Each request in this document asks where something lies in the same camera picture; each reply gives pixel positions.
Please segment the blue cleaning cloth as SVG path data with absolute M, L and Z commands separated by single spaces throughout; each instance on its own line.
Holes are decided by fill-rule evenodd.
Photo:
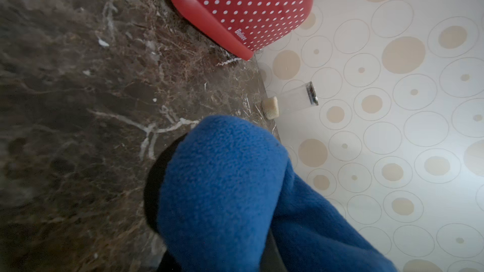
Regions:
M 159 271 L 394 271 L 293 170 L 286 148 L 244 119 L 213 115 L 163 151 L 144 189 L 167 250 Z

